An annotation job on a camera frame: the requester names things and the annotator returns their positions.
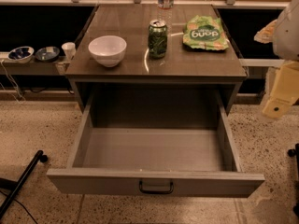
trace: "speckled floor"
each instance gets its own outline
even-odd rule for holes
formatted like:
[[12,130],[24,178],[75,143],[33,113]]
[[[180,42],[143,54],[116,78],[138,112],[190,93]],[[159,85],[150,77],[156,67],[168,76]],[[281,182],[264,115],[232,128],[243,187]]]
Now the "speckled floor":
[[[299,106],[272,123],[261,121],[259,111],[257,105],[234,105],[229,116],[243,170],[263,173],[266,179],[247,199],[60,193],[46,172],[66,165],[81,118],[72,102],[0,101],[0,177],[18,179],[39,149],[49,156],[47,163],[37,165],[17,196],[39,224],[297,223],[292,211],[296,162],[287,150],[299,142]],[[16,202],[0,222],[34,223]]]

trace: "water bottle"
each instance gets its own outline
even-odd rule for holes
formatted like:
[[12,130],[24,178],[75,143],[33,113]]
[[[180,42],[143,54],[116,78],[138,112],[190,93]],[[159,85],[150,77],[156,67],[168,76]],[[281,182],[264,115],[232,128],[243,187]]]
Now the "water bottle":
[[172,9],[174,0],[158,0],[158,20],[164,20],[167,25],[168,34],[172,30]]

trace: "cup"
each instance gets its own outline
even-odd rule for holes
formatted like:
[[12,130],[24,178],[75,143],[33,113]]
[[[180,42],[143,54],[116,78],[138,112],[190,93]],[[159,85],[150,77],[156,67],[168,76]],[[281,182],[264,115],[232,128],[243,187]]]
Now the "cup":
[[76,53],[76,45],[73,42],[66,42],[62,45],[64,54],[68,61],[71,61]]

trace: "green soda can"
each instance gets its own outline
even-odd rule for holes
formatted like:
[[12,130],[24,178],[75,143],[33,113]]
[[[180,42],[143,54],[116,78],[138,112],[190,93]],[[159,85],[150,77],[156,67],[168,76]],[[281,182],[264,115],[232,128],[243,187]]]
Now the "green soda can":
[[163,20],[152,20],[149,24],[149,56],[162,58],[167,50],[167,26]]

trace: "small bowl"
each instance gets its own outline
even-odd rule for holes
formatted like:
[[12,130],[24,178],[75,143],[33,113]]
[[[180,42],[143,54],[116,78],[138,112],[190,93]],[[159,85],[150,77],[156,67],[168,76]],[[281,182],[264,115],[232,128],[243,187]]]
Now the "small bowl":
[[95,38],[88,50],[93,58],[105,67],[113,67],[120,63],[124,57],[127,43],[115,35],[104,35]]
[[36,58],[43,63],[52,63],[57,60],[59,53],[56,47],[46,47],[36,52]]
[[29,63],[35,50],[31,47],[19,47],[13,49],[9,54],[8,58],[13,62],[18,63]]

